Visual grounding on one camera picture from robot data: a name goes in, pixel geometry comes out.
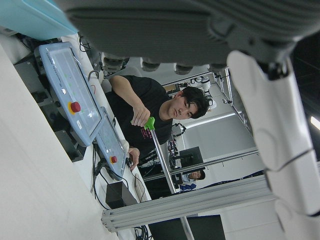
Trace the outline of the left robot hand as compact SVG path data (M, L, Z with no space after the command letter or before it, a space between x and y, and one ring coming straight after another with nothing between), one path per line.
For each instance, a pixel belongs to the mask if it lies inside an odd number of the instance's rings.
M317 0L59 0L99 51L228 66L289 240L320 237L320 173L290 54L320 29Z

